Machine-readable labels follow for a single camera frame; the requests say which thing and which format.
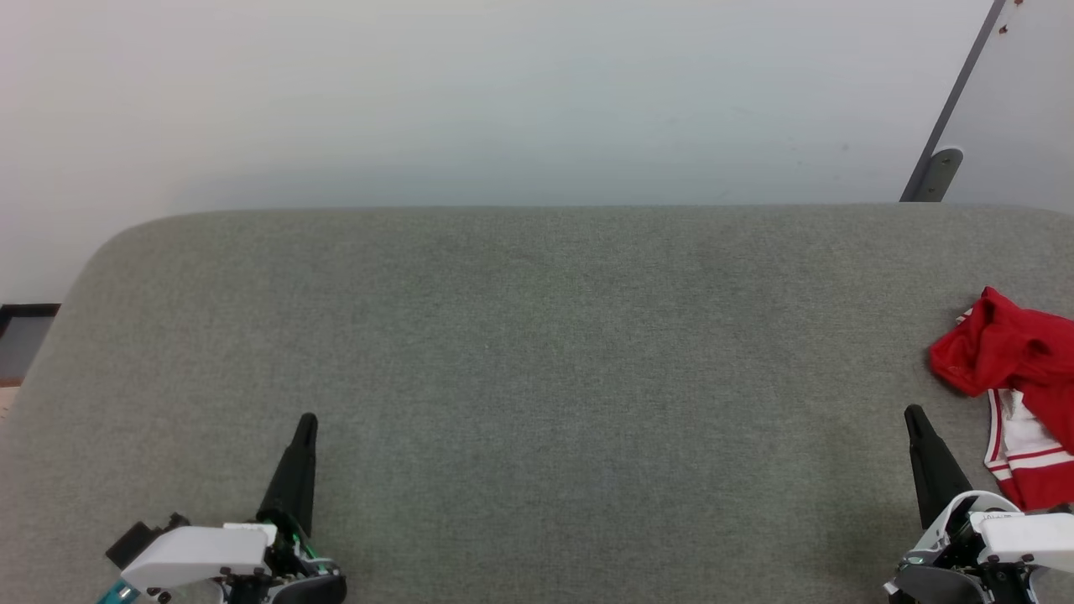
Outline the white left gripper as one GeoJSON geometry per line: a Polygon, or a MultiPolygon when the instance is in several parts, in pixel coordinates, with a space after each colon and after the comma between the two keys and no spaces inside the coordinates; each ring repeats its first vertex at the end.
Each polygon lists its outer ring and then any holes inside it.
{"type": "Polygon", "coordinates": [[[207,583],[222,603],[342,603],[344,570],[310,545],[318,419],[300,417],[251,523],[190,524],[173,513],[163,528],[136,523],[120,538],[120,601],[171,603],[207,583]]]}

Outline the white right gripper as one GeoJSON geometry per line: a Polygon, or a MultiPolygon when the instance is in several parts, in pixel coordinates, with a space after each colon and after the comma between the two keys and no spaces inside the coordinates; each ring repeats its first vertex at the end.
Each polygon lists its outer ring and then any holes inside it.
{"type": "Polygon", "coordinates": [[[972,490],[920,405],[903,413],[921,538],[885,585],[890,603],[1039,603],[1045,570],[1073,570],[1069,512],[1024,513],[972,490]]]}

